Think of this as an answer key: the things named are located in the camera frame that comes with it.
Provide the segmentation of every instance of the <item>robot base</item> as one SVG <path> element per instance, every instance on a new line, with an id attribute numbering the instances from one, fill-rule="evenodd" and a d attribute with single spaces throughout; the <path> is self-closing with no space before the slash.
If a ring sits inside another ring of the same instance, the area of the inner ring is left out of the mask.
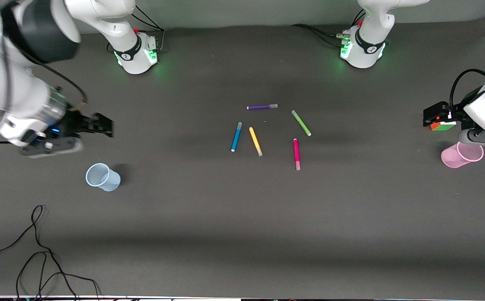
<path id="1" fill-rule="evenodd" d="M 350 34 L 352 37 L 355 36 L 356 31 L 360 28 L 358 25 L 346 29 L 343 31 L 344 34 Z M 367 54 L 363 47 L 361 47 L 355 38 L 352 38 L 345 44 L 339 57 L 347 61 L 349 64 L 356 68 L 365 69 L 373 66 L 380 57 L 382 57 L 382 52 L 384 51 L 385 44 L 382 45 L 380 50 L 375 51 L 375 53 Z"/>
<path id="2" fill-rule="evenodd" d="M 148 36 L 145 33 L 138 33 L 137 36 L 142 40 L 142 48 L 131 61 L 124 61 L 115 53 L 118 64 L 124 67 L 128 74 L 143 74 L 157 63 L 158 53 L 155 36 Z"/>

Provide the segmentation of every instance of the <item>black band on robot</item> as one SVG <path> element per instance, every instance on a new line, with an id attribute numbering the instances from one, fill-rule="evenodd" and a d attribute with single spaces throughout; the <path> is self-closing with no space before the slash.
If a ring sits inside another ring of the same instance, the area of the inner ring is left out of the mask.
<path id="1" fill-rule="evenodd" d="M 34 0 L 21 17 L 21 33 L 37 57 L 48 63 L 73 58 L 79 43 L 66 36 L 51 11 L 53 1 Z"/>
<path id="2" fill-rule="evenodd" d="M 358 28 L 357 31 L 356 31 L 356 34 L 355 34 L 355 38 L 356 38 L 356 42 L 359 46 L 361 46 L 361 48 L 363 48 L 363 50 L 365 51 L 366 54 L 373 54 L 373 53 L 376 53 L 376 51 L 378 49 L 380 49 L 382 47 L 382 45 L 384 45 L 384 42 L 385 41 L 382 41 L 378 44 L 371 44 L 369 42 L 365 42 L 361 36 L 360 36 L 360 29 Z"/>
<path id="3" fill-rule="evenodd" d="M 128 51 L 118 51 L 115 50 L 115 53 L 121 57 L 124 61 L 131 61 L 133 57 L 135 57 L 135 54 L 137 54 L 140 49 L 142 48 L 142 39 L 140 36 L 137 35 L 137 43 L 135 46 Z"/>
<path id="4" fill-rule="evenodd" d="M 34 57 L 34 59 L 37 59 L 41 63 L 44 63 L 44 64 L 47 63 L 47 61 L 44 61 L 34 53 L 34 51 L 29 46 L 27 41 L 25 41 L 23 34 L 21 34 L 21 31 L 19 30 L 19 27 L 18 27 L 18 23 L 15 21 L 14 12 L 12 10 L 16 5 L 18 5 L 17 2 L 9 2 L 9 4 L 5 5 L 0 10 L 1 19 L 3 22 L 3 34 L 7 38 L 9 38 L 9 40 L 18 49 L 25 51 L 31 57 Z"/>

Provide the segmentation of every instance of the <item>purple marker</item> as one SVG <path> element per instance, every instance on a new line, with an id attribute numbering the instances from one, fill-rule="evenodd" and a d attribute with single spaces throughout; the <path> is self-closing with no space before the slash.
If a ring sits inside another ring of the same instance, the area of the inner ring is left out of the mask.
<path id="1" fill-rule="evenodd" d="M 247 110 L 262 110 L 262 109 L 275 109 L 278 107 L 278 104 L 275 103 L 274 105 L 249 105 L 246 107 Z"/>

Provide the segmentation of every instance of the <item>rubik's cube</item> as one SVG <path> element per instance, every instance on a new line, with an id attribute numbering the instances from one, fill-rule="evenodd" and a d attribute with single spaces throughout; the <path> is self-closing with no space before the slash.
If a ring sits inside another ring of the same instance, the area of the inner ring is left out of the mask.
<path id="1" fill-rule="evenodd" d="M 430 129 L 432 131 L 446 131 L 449 128 L 452 128 L 453 126 L 456 125 L 456 122 L 434 122 L 430 125 Z"/>

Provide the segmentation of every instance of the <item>blue marker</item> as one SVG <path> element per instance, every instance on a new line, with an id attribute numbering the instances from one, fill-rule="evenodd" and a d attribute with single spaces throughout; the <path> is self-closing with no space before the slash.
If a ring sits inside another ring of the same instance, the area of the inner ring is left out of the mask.
<path id="1" fill-rule="evenodd" d="M 233 137 L 233 143 L 231 143 L 231 151 L 234 152 L 237 149 L 237 143 L 239 142 L 239 136 L 241 135 L 241 128 L 243 123 L 239 122 L 237 125 L 237 131 L 235 131 L 235 137 Z"/>

